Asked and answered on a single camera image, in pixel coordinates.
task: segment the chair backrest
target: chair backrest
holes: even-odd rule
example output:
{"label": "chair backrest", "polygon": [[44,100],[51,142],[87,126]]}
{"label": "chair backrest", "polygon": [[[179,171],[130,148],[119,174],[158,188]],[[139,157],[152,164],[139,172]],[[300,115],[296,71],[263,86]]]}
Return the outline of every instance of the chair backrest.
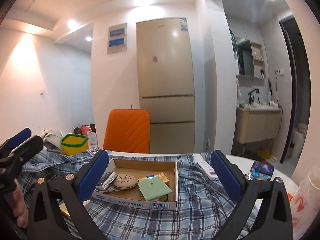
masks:
{"label": "chair backrest", "polygon": [[150,115],[141,109],[114,109],[110,112],[104,150],[150,153]]}

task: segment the cardboard tray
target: cardboard tray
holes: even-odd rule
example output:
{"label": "cardboard tray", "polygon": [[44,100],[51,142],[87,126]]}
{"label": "cardboard tray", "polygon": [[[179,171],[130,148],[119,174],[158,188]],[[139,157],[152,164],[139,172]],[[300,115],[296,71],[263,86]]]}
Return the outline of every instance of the cardboard tray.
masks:
{"label": "cardboard tray", "polygon": [[117,174],[127,173],[137,179],[152,174],[163,172],[169,179],[169,187],[172,190],[169,199],[163,201],[146,201],[139,190],[139,186],[132,189],[99,193],[94,191],[92,197],[121,206],[130,206],[141,209],[152,210],[176,210],[178,201],[178,169],[176,162],[150,162],[136,160],[114,160],[109,161],[105,173],[114,171]]}

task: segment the white bottle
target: white bottle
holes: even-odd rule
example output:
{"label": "white bottle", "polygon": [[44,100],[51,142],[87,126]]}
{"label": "white bottle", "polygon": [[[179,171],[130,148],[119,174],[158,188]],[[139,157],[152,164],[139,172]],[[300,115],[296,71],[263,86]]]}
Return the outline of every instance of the white bottle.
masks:
{"label": "white bottle", "polygon": [[268,93],[268,102],[272,101],[272,95],[271,95],[271,92],[269,90],[269,93]]}

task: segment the blue gripper pad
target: blue gripper pad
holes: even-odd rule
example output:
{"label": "blue gripper pad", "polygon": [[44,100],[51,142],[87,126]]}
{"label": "blue gripper pad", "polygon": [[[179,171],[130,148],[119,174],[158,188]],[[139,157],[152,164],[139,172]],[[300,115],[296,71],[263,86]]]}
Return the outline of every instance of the blue gripper pad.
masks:
{"label": "blue gripper pad", "polygon": [[235,164],[231,164],[220,150],[211,153],[210,163],[229,198],[237,204],[240,203],[245,189],[243,173]]}
{"label": "blue gripper pad", "polygon": [[99,150],[92,160],[77,172],[82,179],[76,182],[77,198],[80,202],[90,199],[94,189],[109,164],[108,152]]}
{"label": "blue gripper pad", "polygon": [[21,143],[30,138],[31,130],[29,128],[25,128],[21,132],[17,133],[15,136],[11,137],[9,140],[9,148],[14,149],[17,148]]}

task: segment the metal screw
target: metal screw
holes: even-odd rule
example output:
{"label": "metal screw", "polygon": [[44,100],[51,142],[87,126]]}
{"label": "metal screw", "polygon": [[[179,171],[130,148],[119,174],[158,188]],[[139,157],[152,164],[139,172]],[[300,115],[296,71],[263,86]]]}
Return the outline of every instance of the metal screw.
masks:
{"label": "metal screw", "polygon": [[275,181],[278,183],[283,183],[283,179],[281,179],[280,177],[275,177]]}
{"label": "metal screw", "polygon": [[39,184],[44,183],[44,178],[42,178],[42,177],[41,177],[41,178],[39,178],[39,179],[38,179],[38,183],[39,183]]}
{"label": "metal screw", "polygon": [[254,179],[254,176],[252,174],[250,174],[250,173],[246,174],[244,177],[247,180],[253,180]]}
{"label": "metal screw", "polygon": [[72,180],[74,177],[75,176],[72,173],[70,173],[66,176],[66,180]]}

